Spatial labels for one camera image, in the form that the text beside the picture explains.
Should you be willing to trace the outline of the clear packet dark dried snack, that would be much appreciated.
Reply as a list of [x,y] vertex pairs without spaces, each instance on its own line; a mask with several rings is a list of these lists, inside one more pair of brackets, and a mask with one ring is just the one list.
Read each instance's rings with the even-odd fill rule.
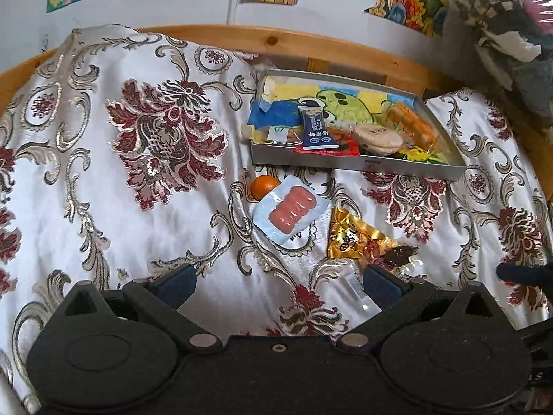
[[407,272],[416,265],[418,248],[399,246],[373,259],[361,272],[345,275],[345,282],[366,312],[384,309],[411,291]]

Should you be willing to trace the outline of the round rice cracker pack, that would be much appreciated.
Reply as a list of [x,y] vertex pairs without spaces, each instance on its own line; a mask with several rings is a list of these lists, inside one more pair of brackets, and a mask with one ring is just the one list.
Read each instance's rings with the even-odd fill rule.
[[352,137],[362,150],[376,156],[390,156],[404,144],[399,133],[380,124],[357,124]]

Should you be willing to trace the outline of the wooden sofa frame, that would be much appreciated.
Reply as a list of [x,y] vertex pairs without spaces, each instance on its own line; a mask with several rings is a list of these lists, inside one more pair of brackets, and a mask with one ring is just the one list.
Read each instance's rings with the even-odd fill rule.
[[[247,25],[170,25],[139,28],[138,32],[157,32],[226,50],[303,58],[301,69],[313,72],[326,73],[331,65],[346,66],[376,74],[386,85],[418,96],[441,95],[465,85],[383,50],[304,32]],[[35,70],[54,53],[55,50],[48,50],[1,73],[1,113]],[[503,104],[519,145],[526,150],[546,198],[552,201],[552,145],[523,119],[518,108],[508,101]]]

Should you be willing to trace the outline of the yellow green snack packet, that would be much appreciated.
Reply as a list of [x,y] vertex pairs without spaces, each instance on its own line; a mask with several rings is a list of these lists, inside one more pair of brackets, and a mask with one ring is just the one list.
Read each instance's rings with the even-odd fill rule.
[[404,147],[396,152],[396,155],[403,159],[412,162],[442,164],[446,165],[447,160],[442,153],[430,153],[419,147]]

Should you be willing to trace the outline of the grey tray with cartoon drawing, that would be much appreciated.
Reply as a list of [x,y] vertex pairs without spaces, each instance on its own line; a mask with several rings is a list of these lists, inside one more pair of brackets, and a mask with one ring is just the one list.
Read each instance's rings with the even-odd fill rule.
[[[386,122],[386,111],[392,103],[405,104],[434,128],[438,144],[429,152],[442,153],[447,160],[446,165],[403,160],[396,153],[376,156],[360,147],[360,156],[304,155],[292,150],[303,144],[270,144],[266,140],[271,126],[303,127],[298,108],[309,106],[324,110],[325,126],[338,143],[353,140],[352,133],[356,125],[377,124],[399,133],[404,140],[401,148],[414,147],[403,133]],[[249,145],[251,160],[256,165],[395,173],[452,182],[460,179],[468,168],[437,116],[417,95],[375,83],[320,73],[296,70],[263,72],[259,77],[249,121],[242,125],[241,131],[244,141]]]

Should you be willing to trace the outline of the dark blue calcium bar packet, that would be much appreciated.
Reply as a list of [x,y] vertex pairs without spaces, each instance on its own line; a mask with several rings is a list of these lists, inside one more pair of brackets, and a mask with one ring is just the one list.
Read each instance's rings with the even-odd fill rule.
[[320,107],[300,106],[298,111],[303,122],[303,148],[307,151],[333,150],[338,142],[326,128],[324,110]]

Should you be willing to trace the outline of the red spicy snack packet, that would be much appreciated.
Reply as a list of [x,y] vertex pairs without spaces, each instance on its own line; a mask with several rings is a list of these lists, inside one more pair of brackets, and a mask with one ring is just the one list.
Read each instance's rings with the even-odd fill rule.
[[337,144],[337,148],[306,149],[303,146],[296,146],[292,149],[295,153],[316,156],[348,157],[360,156],[360,149],[354,140],[345,140]]

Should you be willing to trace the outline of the floral satin sofa cover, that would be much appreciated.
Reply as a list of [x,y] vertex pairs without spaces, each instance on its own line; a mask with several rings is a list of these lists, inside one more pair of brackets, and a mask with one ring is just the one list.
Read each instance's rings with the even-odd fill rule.
[[[5,414],[546,414],[552,293],[502,263],[552,263],[552,201],[504,112],[462,88],[422,99],[468,168],[454,182],[252,162],[242,125],[270,66],[125,25],[74,30],[1,113]],[[252,221],[261,175],[330,200],[285,246]],[[436,288],[372,350],[373,317],[326,254],[333,208],[418,248]],[[180,265],[177,311],[221,340],[184,349],[125,301]]]

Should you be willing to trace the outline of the orange mandarin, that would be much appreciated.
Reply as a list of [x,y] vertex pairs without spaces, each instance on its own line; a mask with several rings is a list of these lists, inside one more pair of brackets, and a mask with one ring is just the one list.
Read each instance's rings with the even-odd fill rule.
[[280,185],[278,178],[271,175],[261,175],[250,185],[250,193],[254,200],[261,201],[268,193]]

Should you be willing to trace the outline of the orange cake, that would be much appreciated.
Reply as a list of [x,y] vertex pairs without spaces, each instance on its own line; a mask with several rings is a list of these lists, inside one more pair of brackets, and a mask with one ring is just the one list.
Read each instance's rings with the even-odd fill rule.
[[433,151],[438,144],[434,128],[403,103],[392,103],[389,106],[386,122],[403,133],[410,144],[425,151]]

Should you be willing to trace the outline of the gold foil snack packet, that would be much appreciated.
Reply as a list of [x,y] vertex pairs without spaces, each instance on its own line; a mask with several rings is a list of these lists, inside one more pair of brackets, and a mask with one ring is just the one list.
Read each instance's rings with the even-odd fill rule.
[[329,259],[356,259],[368,263],[399,246],[398,241],[349,211],[333,208],[326,250]]

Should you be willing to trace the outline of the pink sausage pack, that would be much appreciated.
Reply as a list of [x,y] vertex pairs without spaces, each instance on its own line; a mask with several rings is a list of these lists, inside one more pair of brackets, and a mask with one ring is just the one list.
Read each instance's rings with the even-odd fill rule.
[[289,175],[256,205],[252,221],[271,242],[285,246],[324,214],[329,205],[329,199]]

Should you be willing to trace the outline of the green label biscuit pack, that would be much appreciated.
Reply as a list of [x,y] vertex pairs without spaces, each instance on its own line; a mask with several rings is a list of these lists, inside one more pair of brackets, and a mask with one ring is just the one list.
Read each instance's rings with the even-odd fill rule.
[[270,144],[298,145],[303,143],[303,134],[304,128],[301,126],[271,126],[268,128],[266,140]]

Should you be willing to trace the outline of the plastic bag of clothes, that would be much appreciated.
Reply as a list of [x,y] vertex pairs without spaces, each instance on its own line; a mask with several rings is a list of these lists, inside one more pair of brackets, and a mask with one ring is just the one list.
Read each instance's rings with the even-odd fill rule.
[[449,0],[489,74],[552,139],[552,0]]

